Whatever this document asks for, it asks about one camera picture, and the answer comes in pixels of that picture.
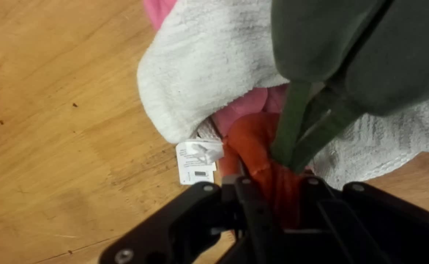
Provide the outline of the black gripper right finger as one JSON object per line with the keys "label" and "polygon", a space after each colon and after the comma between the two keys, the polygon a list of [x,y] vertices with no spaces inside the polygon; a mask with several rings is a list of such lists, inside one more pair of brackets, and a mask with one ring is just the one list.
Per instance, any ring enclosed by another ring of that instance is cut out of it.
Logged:
{"label": "black gripper right finger", "polygon": [[305,178],[296,228],[278,224],[250,178],[236,192],[258,264],[429,264],[429,211],[368,183]]}

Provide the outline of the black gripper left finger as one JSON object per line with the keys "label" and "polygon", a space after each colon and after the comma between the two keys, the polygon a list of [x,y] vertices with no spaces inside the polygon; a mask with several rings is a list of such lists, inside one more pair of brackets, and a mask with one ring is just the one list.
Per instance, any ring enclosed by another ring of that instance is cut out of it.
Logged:
{"label": "black gripper left finger", "polygon": [[201,181],[107,246],[98,264],[190,264],[239,227],[233,184]]}

